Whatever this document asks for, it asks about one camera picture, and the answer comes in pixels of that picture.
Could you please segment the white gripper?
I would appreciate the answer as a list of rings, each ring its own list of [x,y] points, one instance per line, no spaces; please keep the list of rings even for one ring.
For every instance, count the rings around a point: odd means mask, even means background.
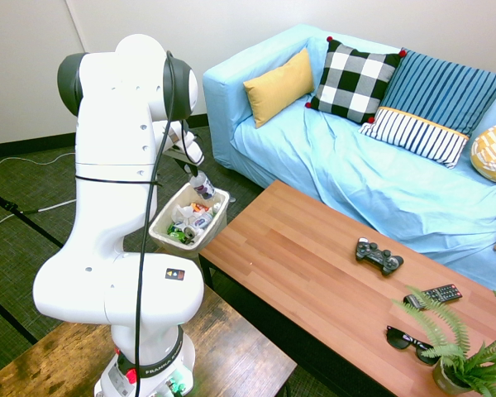
[[[181,168],[187,175],[191,174],[194,178],[198,177],[198,167],[196,165],[202,164],[204,154],[195,141],[195,135],[192,132],[185,132],[182,136],[168,135],[166,155],[173,159],[181,160],[183,162]]]

